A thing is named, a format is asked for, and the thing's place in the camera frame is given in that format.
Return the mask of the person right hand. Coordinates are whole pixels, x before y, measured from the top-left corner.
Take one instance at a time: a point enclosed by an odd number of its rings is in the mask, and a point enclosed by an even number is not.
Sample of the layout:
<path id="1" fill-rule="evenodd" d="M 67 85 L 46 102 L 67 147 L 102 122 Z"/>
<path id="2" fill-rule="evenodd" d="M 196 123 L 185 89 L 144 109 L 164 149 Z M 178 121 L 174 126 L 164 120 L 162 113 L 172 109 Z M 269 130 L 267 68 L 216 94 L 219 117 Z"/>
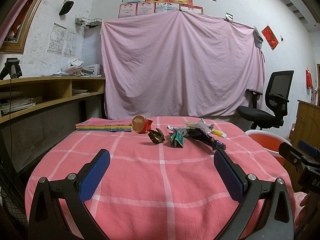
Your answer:
<path id="1" fill-rule="evenodd" d="M 297 204 L 295 211 L 295 230 L 297 230 L 297 228 L 303 224 L 303 219 L 306 214 L 310 194 L 304 192 L 295 192 L 294 198 Z"/>

